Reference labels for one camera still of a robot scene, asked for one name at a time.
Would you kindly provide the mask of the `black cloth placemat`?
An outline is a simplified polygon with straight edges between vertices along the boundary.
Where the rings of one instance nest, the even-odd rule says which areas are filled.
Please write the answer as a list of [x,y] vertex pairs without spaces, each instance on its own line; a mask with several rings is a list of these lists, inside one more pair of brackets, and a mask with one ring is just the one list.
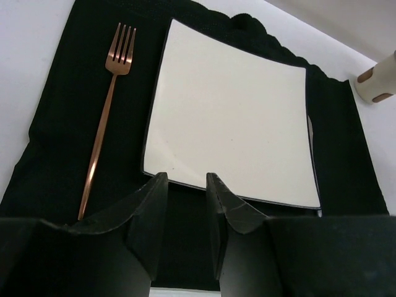
[[137,62],[116,92],[90,210],[115,203],[147,181],[139,171],[139,158],[171,18],[249,53],[305,68],[324,215],[336,223],[346,216],[388,216],[349,84],[295,55],[257,19],[247,14],[227,17],[192,1],[77,1],[30,126],[29,143],[1,203],[3,217],[76,221],[94,125],[110,81],[105,49],[117,20],[138,26]]

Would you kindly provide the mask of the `white cup with brown band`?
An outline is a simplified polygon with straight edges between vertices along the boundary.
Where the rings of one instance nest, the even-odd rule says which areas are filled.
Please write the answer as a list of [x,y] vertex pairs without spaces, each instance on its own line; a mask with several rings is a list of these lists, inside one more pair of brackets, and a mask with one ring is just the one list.
[[355,90],[366,103],[379,103],[395,95],[395,52],[360,74]]

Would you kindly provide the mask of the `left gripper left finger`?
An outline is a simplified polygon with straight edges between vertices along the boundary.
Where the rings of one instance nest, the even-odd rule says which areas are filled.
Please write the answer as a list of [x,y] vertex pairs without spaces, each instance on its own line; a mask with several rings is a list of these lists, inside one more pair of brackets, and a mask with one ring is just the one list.
[[1,219],[2,296],[148,296],[157,275],[168,177],[68,226]]

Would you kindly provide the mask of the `copper fork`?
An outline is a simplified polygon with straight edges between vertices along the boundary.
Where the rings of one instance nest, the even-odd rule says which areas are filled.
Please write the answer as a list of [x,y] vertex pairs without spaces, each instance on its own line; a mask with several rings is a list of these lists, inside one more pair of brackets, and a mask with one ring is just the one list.
[[93,144],[92,154],[88,166],[87,176],[85,179],[84,190],[80,201],[80,207],[77,219],[81,221],[85,215],[88,204],[88,198],[93,184],[95,171],[100,157],[101,147],[105,136],[106,125],[110,114],[111,103],[117,77],[127,75],[131,70],[134,43],[136,38],[136,28],[118,24],[114,34],[111,46],[106,57],[105,68],[112,74],[110,86],[106,96],[105,103],[101,112],[98,123],[97,133]]

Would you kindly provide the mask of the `white square plate black rim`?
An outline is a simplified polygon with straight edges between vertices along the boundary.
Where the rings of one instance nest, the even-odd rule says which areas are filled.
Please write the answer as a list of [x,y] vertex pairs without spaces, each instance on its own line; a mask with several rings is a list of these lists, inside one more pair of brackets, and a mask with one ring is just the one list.
[[145,174],[203,189],[215,173],[237,196],[317,210],[306,70],[170,22],[145,137]]

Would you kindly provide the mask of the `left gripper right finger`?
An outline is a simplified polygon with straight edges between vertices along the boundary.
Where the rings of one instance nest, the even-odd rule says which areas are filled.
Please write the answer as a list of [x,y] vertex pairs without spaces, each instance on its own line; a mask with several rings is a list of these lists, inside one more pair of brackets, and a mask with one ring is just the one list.
[[269,217],[206,176],[222,296],[394,296],[395,218]]

